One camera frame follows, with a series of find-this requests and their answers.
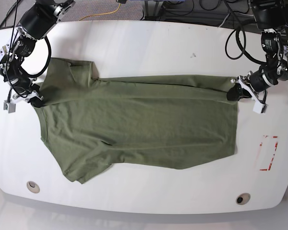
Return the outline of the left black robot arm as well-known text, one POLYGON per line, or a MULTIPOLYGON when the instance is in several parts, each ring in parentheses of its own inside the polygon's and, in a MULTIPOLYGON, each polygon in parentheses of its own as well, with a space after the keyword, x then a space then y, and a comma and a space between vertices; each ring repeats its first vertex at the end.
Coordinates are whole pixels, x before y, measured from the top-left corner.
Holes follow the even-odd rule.
POLYGON ((251 0, 253 19, 238 22, 232 32, 241 54, 259 65, 256 72, 231 80, 233 87, 227 93, 229 101, 251 98, 255 101, 253 111, 263 114, 266 111, 267 90, 279 81, 288 80, 288 0, 251 0), (261 31, 261 47, 265 52, 265 61, 253 58, 246 51, 246 42, 240 41, 245 34, 244 27, 256 24, 261 31))

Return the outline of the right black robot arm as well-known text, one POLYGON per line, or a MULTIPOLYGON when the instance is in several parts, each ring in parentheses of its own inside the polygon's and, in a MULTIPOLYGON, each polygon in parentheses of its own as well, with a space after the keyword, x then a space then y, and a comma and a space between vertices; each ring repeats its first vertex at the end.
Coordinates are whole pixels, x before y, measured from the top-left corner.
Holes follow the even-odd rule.
POLYGON ((51 45, 47 34, 74 5, 73 0, 61 3, 53 0, 37 0, 22 16, 19 25, 13 26, 10 40, 0 49, 0 75, 10 86, 10 93, 3 106, 8 113, 14 113, 16 104, 20 101, 35 107, 42 106, 43 96, 40 94, 40 87, 34 82, 46 71, 50 63, 51 45), (22 63, 32 54, 39 40, 46 42, 48 57, 39 73, 29 74, 22 68, 22 63))

